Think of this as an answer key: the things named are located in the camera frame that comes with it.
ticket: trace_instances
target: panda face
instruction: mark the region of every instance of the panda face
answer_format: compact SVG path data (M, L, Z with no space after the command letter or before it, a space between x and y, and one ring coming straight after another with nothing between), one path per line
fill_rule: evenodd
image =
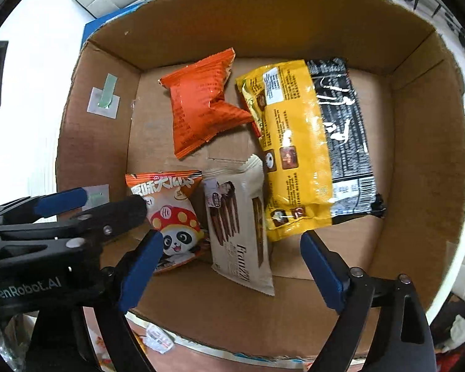
M167 256L186 253L197 243L196 231L186 225L169 225L161 230Z

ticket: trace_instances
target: orange snack bag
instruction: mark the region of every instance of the orange snack bag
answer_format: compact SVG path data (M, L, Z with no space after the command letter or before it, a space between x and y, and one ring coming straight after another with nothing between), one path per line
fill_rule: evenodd
M174 153L179 159L221 131L253 121L251 114L224 101L234 49L214 54L159 79L170 90Z

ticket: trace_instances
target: cardboard box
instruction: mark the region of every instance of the cardboard box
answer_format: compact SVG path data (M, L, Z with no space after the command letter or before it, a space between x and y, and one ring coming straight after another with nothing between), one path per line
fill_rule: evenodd
M260 65L348 60L388 212L386 219L365 217L318 233L350 266L386 278L409 274L434 316L451 284L443 282L446 245L465 238L464 86L433 26L387 0L154 0L105 24L85 43L73 74L58 143L58 190L108 184L115 201L128 194L126 172L204 170L258 152L243 126L182 161L173 153L170 97L157 80L229 47L237 59L226 98L236 105L233 79ZM107 73L118 77L116 119L86 111ZM198 212L200 200L193 197ZM107 245L103 265L133 249L144 228ZM299 237L274 245L271 264L274 298L194 261L152 278L134 312L233 353L315 356L337 315L301 260ZM357 354L369 348L375 316Z

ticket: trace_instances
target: chocolate stick picture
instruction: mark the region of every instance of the chocolate stick picture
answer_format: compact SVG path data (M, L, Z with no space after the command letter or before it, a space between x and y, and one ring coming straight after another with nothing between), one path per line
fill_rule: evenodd
M232 182L228 181L219 186L217 190L221 195L219 208L210 209L210 218L217 239L221 245L224 241L229 241L236 233L239 233L239 219L237 216L237 200L235 188Z

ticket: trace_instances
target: piece of tape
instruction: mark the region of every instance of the piece of tape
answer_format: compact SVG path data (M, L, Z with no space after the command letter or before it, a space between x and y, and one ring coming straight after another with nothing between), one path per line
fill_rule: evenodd
M102 97L98 102L98 106L101 108L108 108L112 103L113 92L115 91L115 83L117 82L117 77L112 74L107 74L107 79L105 80L104 89L102 91Z

